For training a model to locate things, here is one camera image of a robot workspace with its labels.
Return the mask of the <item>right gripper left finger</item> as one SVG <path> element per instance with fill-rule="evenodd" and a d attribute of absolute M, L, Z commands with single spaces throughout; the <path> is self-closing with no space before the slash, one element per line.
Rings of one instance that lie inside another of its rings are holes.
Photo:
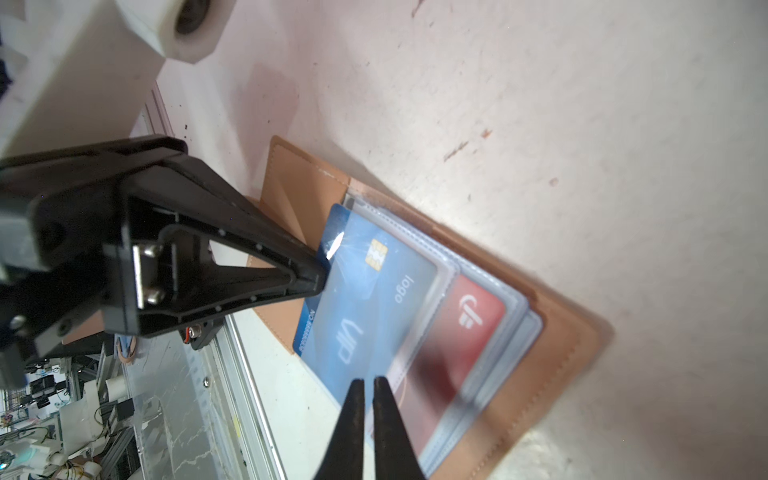
<path fill-rule="evenodd" d="M 365 389 L 362 379 L 351 382 L 315 479 L 363 478 Z"/>

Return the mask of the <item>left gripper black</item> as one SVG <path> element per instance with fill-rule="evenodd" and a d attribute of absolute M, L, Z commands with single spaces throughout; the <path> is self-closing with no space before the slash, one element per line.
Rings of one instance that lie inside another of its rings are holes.
<path fill-rule="evenodd" d="M 120 224 L 119 334 L 157 336 L 322 292 L 315 251 L 185 150 L 150 135 L 2 159 L 2 389 L 24 387 L 26 366 L 98 310 L 102 247 Z"/>

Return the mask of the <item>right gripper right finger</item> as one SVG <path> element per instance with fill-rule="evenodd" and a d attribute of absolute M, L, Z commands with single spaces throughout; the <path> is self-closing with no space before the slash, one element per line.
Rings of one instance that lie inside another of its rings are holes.
<path fill-rule="evenodd" d="M 383 376 L 374 380 L 373 421 L 376 479 L 425 480 L 390 384 Z"/>

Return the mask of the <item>tan leather card holder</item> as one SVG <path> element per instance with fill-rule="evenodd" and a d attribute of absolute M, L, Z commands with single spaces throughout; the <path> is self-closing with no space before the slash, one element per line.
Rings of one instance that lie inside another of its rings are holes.
<path fill-rule="evenodd" d="M 543 317 L 544 328 L 537 341 L 432 475 L 435 479 L 486 479 L 520 438 L 549 412 L 568 384 L 600 354 L 611 328 L 578 304 L 408 204 L 279 136 L 271 138 L 261 197 L 255 204 L 312 250 L 319 246 L 332 205 L 348 193 L 387 208 L 520 290 Z"/>

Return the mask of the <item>blue VIP credit card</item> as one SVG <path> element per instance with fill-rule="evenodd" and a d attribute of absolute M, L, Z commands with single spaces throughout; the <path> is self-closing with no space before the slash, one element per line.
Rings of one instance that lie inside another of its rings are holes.
<path fill-rule="evenodd" d="M 423 322 L 448 265 L 417 234 L 377 209 L 335 204 L 317 258 L 328 277 L 306 299 L 293 351 L 336 403 L 351 382 L 390 370 Z"/>

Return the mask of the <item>red credit card in holder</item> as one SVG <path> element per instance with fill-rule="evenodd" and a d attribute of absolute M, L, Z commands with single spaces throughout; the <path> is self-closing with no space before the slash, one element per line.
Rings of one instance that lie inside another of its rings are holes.
<path fill-rule="evenodd" d="M 417 456 L 457 397 L 472 368 L 506 314 L 503 301 L 486 287 L 459 275 L 394 396 Z"/>

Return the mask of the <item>aluminium front rail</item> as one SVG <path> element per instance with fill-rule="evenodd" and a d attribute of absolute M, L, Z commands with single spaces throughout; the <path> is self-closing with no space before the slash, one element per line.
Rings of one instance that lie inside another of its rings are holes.
<path fill-rule="evenodd" d="M 286 471 L 233 316 L 206 331 L 203 383 L 210 394 L 210 426 L 232 479 L 284 479 Z"/>

